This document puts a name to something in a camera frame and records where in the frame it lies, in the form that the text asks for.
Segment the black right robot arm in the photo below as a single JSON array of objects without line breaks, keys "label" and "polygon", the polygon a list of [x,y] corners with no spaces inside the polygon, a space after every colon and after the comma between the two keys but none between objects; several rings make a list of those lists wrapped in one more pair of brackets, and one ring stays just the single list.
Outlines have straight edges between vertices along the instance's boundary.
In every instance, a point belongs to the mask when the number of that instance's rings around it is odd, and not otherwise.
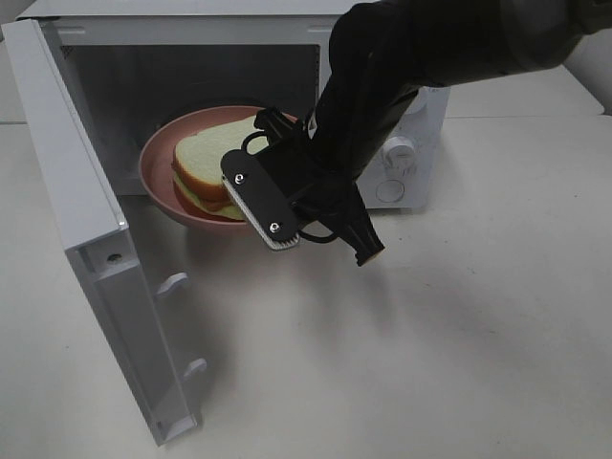
[{"label": "black right robot arm", "polygon": [[259,111],[268,146],[226,168],[232,197],[266,244],[291,248],[328,229],[364,264],[383,249],[357,181],[420,89],[560,65],[609,28],[607,1],[377,1],[342,15],[329,39],[331,75],[305,121]]}]

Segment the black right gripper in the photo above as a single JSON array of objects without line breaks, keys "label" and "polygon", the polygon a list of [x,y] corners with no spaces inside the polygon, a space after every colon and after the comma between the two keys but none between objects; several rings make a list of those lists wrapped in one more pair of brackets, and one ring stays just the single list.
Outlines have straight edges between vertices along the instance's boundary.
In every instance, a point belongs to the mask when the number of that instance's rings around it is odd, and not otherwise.
[{"label": "black right gripper", "polygon": [[354,250],[358,266],[384,250],[352,173],[313,159],[301,122],[273,107],[257,112],[254,127],[257,131],[243,140],[241,150],[255,155],[270,174],[299,230],[319,221]]}]

